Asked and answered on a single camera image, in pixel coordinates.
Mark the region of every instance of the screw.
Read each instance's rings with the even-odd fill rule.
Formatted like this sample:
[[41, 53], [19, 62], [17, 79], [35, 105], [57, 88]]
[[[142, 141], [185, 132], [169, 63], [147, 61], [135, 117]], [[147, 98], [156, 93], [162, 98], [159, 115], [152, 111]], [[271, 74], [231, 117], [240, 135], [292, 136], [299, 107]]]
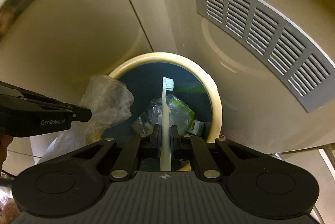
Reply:
[[122, 179], [128, 175], [128, 172], [126, 170], [119, 169], [119, 170], [114, 170], [111, 173], [111, 175], [115, 179]]
[[204, 176], [209, 179], [215, 179], [220, 176], [220, 172], [216, 170], [207, 170], [204, 172]]

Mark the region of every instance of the vent grille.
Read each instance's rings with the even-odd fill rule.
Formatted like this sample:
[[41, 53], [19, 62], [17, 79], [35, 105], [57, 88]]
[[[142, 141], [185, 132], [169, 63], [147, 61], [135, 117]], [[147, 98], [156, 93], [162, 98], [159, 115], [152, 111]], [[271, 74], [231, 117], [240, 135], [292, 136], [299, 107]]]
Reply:
[[196, 0], [197, 11], [271, 70], [307, 111], [335, 98], [335, 63], [290, 19], [262, 0]]
[[226, 27], [242, 38], [250, 4], [244, 0], [229, 0]]
[[301, 96], [318, 87], [330, 76], [325, 67], [311, 54], [299, 69], [290, 77], [289, 82]]
[[222, 24], [224, 0], [207, 0], [207, 14]]
[[256, 8], [252, 19], [247, 43], [263, 55], [268, 47], [278, 23], [270, 16]]

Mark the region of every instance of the trash can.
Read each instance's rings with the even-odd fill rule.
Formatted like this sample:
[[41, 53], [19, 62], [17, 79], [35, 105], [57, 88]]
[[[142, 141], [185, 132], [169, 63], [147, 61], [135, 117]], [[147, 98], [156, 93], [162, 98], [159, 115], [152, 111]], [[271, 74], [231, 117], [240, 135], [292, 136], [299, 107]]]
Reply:
[[103, 138], [114, 137], [118, 142], [125, 142], [136, 134], [132, 123], [147, 110], [151, 100], [162, 97], [163, 77], [174, 80], [172, 93], [194, 111], [195, 120], [211, 123], [204, 140], [213, 143], [219, 137], [222, 106], [217, 86], [210, 75], [191, 60], [172, 53], [149, 53], [126, 61], [109, 76], [127, 85], [134, 95], [134, 103], [130, 107], [132, 116], [107, 129]]

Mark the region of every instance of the toothbrush bristles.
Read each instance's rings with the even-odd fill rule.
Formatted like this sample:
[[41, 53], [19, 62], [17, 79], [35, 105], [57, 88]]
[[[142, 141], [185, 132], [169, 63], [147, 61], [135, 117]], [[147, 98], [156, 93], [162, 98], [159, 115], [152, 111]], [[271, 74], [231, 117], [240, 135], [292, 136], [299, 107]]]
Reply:
[[166, 90], [173, 91], [173, 87], [174, 87], [173, 79], [166, 78]]

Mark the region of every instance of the toothbrush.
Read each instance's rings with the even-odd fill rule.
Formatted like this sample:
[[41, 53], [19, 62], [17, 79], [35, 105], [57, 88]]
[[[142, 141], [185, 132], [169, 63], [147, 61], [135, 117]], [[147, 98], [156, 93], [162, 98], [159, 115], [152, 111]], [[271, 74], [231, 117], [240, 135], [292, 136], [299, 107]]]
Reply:
[[160, 171], [171, 171], [170, 108], [166, 103], [166, 91], [173, 91], [173, 79], [163, 78], [162, 89], [162, 141], [160, 149]]

